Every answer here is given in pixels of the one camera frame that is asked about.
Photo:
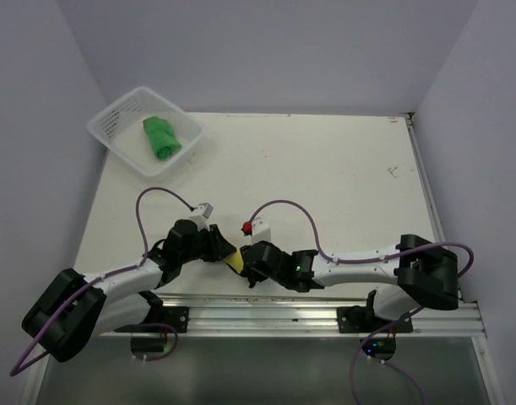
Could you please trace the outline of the yellow microfiber towel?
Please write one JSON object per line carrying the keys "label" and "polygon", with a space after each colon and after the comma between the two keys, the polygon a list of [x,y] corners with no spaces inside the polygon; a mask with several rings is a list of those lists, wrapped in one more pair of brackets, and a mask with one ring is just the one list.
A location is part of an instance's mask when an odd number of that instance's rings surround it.
{"label": "yellow microfiber towel", "polygon": [[246,269],[242,253],[239,249],[231,253],[223,259],[223,262],[230,268],[232,272],[241,278],[245,278],[248,282],[248,288],[253,289],[256,285],[254,276]]}

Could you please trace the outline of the green microfiber towel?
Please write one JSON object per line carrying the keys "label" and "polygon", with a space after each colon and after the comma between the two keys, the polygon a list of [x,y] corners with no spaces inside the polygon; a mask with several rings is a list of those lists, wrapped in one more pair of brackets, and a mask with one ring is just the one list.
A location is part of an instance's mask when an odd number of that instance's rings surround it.
{"label": "green microfiber towel", "polygon": [[166,119],[158,116],[146,118],[143,120],[143,129],[158,160],[170,158],[182,147],[173,127]]}

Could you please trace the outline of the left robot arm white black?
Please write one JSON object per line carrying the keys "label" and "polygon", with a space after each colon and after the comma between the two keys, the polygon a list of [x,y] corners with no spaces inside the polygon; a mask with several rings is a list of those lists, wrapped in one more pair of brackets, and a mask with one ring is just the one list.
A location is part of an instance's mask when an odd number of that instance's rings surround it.
{"label": "left robot arm white black", "polygon": [[129,267],[91,276],[62,270],[24,316],[22,328],[59,362],[75,357],[91,337],[119,328],[167,332],[176,318],[167,314],[155,290],[189,262],[222,262],[236,252],[217,225],[199,228],[189,219],[178,220]]}

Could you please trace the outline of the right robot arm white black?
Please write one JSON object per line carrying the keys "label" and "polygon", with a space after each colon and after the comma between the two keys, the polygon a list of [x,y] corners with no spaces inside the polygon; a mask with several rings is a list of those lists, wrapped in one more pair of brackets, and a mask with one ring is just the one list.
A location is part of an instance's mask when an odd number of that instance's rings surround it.
{"label": "right robot arm white black", "polygon": [[297,293],[341,284],[381,284],[369,293],[363,311],[365,324],[377,332],[419,307],[459,307],[458,257],[417,235],[403,235],[399,244],[378,249],[373,257],[346,259],[326,258],[316,250],[287,253],[263,240],[245,247],[242,260],[251,284],[270,279]]}

